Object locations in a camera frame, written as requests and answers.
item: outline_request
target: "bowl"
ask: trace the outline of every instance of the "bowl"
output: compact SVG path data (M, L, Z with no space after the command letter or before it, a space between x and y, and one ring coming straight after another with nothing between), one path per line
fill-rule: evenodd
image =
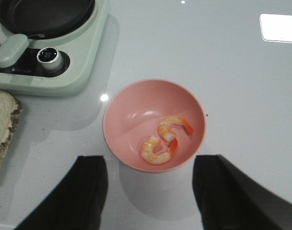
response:
M167 116L185 118L194 134L172 125L179 143L174 157L162 165L149 164L141 156L142 144L149 136L159 137L157 126ZM140 80L126 86L111 99L103 117L103 134L111 152L122 163L147 173L167 172L187 163L201 147L205 133L201 103L186 88L168 80ZM162 140L155 151L166 146Z

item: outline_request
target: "toast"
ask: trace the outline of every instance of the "toast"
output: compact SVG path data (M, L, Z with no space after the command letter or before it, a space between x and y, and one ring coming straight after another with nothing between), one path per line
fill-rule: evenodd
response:
M10 94L0 91L0 166L19 122L22 104Z

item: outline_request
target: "control knob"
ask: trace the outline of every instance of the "control knob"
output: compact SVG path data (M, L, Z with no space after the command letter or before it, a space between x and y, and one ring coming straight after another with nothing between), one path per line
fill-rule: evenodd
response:
M46 47L41 49L36 59L42 66L43 70L47 73L54 73L62 69L64 61L61 53L54 47Z

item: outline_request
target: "shrimp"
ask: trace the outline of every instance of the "shrimp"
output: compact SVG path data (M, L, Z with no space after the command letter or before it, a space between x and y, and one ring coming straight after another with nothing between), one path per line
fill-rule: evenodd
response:
M168 116L157 126L157 132L159 133L160 137L162 137L167 142L171 142L174 138L176 138L176 133L170 130L170 126L172 124L183 126L190 136L192 136L194 133L193 127L186 119L177 116Z
M158 155L153 153L153 149L155 146L158 146L161 143L161 139L155 137L155 136L150 136L142 145L141 148L141 155L142 158L153 165L161 165L165 164L168 161L170 161L176 152L176 148L178 146L178 141L175 138L167 151L159 153Z

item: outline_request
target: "glossy countertop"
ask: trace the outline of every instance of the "glossy countertop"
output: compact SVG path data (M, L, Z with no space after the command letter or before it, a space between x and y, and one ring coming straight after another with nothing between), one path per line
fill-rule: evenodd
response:
M82 91L15 95L23 113L0 172L0 230L19 224L78 155L103 155L107 163L101 230L202 229L193 160L145 173L121 163L105 143L110 99L150 78L174 81L202 103L207 133L197 154L223 155L292 203L292 43L264 40L261 14L292 15L292 0L111 0Z

